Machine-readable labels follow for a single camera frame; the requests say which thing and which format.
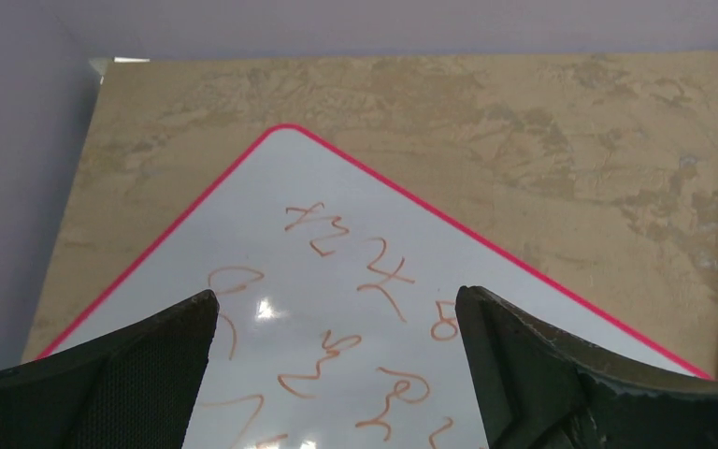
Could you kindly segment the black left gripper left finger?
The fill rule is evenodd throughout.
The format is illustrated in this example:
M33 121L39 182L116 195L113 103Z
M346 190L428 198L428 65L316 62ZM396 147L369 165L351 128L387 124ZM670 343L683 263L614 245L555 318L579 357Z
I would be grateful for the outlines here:
M130 326L0 370L0 448L180 448L219 308L205 290Z

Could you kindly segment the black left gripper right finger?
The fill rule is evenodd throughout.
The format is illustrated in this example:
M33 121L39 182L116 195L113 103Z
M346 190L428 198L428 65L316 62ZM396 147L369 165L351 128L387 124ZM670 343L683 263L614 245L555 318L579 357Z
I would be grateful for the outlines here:
M718 382L618 355L479 287L455 314L493 448L718 448Z

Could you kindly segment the white board with pink rim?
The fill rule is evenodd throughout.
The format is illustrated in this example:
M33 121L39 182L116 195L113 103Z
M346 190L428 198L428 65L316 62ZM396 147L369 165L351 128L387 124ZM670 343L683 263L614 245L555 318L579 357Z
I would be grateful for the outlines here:
M453 312L481 285L629 358L701 370L295 125L268 129L48 348L204 289L188 448L484 448Z

